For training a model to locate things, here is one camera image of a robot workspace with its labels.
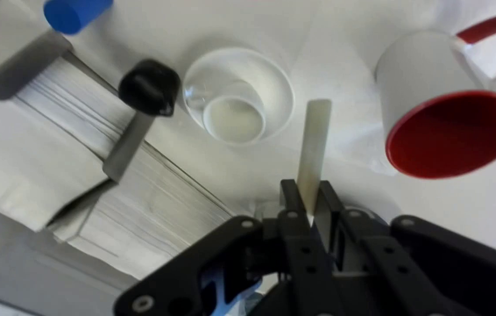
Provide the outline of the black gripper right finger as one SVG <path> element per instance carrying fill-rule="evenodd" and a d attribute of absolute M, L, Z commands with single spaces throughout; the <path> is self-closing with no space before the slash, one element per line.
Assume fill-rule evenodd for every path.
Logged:
<path fill-rule="evenodd" d="M 319 184 L 315 230 L 350 309 L 375 316 L 496 316 L 496 249 L 403 214 L 383 221 Z"/>

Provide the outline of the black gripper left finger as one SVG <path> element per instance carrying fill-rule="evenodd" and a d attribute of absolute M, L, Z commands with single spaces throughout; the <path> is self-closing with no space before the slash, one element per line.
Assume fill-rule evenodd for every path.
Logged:
<path fill-rule="evenodd" d="M 280 183 L 273 220 L 234 216 L 114 302 L 114 316 L 212 316 L 266 274 L 278 283 L 247 316 L 343 316 L 329 256 L 312 234 L 298 186 Z"/>

